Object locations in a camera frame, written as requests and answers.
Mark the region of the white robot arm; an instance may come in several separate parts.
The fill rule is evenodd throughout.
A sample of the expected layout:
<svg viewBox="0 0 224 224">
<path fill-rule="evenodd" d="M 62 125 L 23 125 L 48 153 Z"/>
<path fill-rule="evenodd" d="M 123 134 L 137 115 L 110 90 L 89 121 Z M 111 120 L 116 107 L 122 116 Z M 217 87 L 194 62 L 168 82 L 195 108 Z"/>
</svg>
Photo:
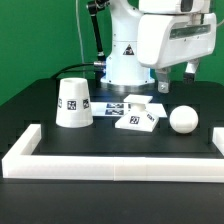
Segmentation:
<svg viewBox="0 0 224 224">
<path fill-rule="evenodd" d="M 138 92 L 153 84 L 167 93 L 173 65 L 185 62 L 186 83 L 195 80 L 200 59 L 213 53 L 216 14 L 211 0 L 109 0 L 112 51 L 101 84 L 117 91 Z"/>
</svg>

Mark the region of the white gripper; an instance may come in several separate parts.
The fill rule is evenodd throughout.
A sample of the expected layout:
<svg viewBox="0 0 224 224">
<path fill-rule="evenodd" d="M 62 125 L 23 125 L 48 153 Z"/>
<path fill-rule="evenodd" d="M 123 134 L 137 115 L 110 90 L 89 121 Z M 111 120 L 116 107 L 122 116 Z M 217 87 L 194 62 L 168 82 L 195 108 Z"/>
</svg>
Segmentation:
<svg viewBox="0 0 224 224">
<path fill-rule="evenodd" d="M 197 58 L 211 54 L 215 41 L 214 13 L 204 16 L 145 14 L 138 26 L 137 58 L 143 66 L 156 69 L 158 91 L 168 92 L 169 66 L 188 61 L 183 81 L 193 83 L 200 63 Z"/>
</svg>

